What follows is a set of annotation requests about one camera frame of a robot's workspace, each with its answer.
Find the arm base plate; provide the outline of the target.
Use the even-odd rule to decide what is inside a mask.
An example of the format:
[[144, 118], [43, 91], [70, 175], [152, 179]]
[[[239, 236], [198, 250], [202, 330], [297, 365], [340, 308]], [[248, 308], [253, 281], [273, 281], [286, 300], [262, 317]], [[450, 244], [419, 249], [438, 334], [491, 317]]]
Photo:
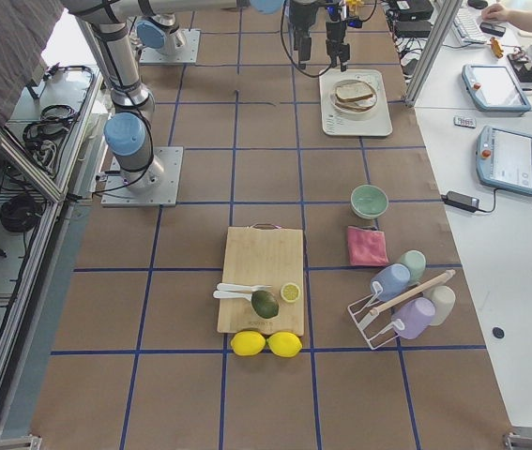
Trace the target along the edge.
[[113, 176], [106, 179], [105, 187], [99, 189], [101, 205], [104, 207], [150, 207], [175, 206], [177, 200], [183, 148], [181, 146], [156, 147], [152, 165], [143, 178], [133, 184], [139, 176], [121, 172], [119, 163], [113, 157]]
[[145, 66], [195, 64], [200, 36], [199, 29], [178, 29], [168, 34], [146, 28], [140, 32], [140, 40], [143, 43], [140, 64]]

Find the person forearm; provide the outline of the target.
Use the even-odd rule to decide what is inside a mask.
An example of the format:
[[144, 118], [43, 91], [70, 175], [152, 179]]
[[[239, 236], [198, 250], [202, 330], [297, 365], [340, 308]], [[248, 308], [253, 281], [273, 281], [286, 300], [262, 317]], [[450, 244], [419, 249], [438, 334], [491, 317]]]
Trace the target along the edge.
[[505, 7], [501, 3], [494, 3], [481, 11], [481, 18], [485, 22], [506, 22], [520, 30], [532, 33], [532, 10], [514, 9]]

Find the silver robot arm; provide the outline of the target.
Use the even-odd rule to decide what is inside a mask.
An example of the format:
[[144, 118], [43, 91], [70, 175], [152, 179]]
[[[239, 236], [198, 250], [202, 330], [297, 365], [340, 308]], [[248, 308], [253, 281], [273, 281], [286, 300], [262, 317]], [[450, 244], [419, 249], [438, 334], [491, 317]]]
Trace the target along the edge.
[[141, 57], [132, 45], [129, 20], [138, 20], [135, 33], [142, 49], [171, 61], [194, 43], [186, 39], [175, 16], [184, 9], [183, 3], [65, 1], [63, 6], [86, 30], [115, 108], [103, 129], [115, 175], [96, 193], [110, 206], [174, 205], [183, 148], [155, 144], [151, 124], [155, 99], [142, 81]]

